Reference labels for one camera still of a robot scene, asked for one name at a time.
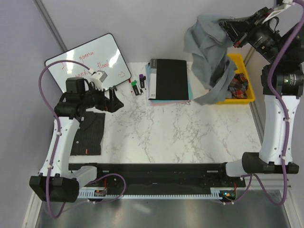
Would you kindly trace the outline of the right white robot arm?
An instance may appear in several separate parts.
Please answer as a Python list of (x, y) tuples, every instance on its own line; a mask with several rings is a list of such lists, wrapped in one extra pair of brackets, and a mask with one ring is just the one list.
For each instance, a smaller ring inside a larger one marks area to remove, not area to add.
[(239, 19), (221, 19), (219, 26), (235, 47), (250, 44), (267, 61), (261, 74), (266, 105), (264, 139), (259, 152), (246, 152), (226, 164), (218, 183), (230, 186), (235, 177), (254, 173), (297, 174), (291, 139), (293, 118), (304, 92), (304, 24), (298, 22), (286, 34), (270, 27), (270, 11), (263, 8)]

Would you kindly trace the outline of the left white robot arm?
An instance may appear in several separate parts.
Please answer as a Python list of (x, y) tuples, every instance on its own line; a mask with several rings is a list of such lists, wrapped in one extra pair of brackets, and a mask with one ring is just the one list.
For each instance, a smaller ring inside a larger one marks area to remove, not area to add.
[(46, 160), (38, 175), (31, 176), (29, 186), (42, 201), (75, 202), (79, 190), (92, 184), (99, 187), (104, 182), (104, 175), (95, 166), (83, 166), (69, 173), (69, 157), (80, 121), (89, 108), (114, 113), (122, 108), (123, 103), (117, 98), (116, 87), (109, 88), (109, 97), (95, 85), (85, 89), (88, 81), (80, 77), (66, 80), (66, 92), (52, 109), (54, 131)]

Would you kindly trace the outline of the grey long sleeve shirt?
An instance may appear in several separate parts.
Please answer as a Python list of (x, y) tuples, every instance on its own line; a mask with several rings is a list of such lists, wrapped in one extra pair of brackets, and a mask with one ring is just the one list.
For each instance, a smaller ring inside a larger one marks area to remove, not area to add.
[(235, 76), (236, 64), (228, 57), (233, 46), (226, 32), (219, 26), (221, 16), (199, 15), (196, 23), (184, 35), (184, 52), (191, 53), (191, 70), (208, 92), (195, 98), (200, 105), (222, 102)]

